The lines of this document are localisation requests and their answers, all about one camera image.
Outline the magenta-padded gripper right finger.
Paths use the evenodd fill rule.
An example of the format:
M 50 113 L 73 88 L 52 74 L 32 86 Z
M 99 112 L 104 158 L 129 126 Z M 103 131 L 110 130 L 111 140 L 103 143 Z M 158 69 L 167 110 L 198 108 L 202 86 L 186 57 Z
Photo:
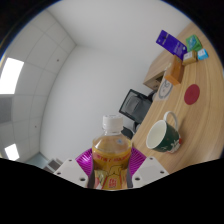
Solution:
M 155 157 L 146 157 L 133 148 L 127 171 L 127 187 L 140 188 L 168 175 Z

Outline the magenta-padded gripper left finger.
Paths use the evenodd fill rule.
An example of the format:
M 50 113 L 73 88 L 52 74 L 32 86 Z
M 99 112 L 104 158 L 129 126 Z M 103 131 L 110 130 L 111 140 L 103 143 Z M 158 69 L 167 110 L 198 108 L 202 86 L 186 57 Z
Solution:
M 92 150 L 88 149 L 77 158 L 68 158 L 54 175 L 84 188 L 94 187 Z

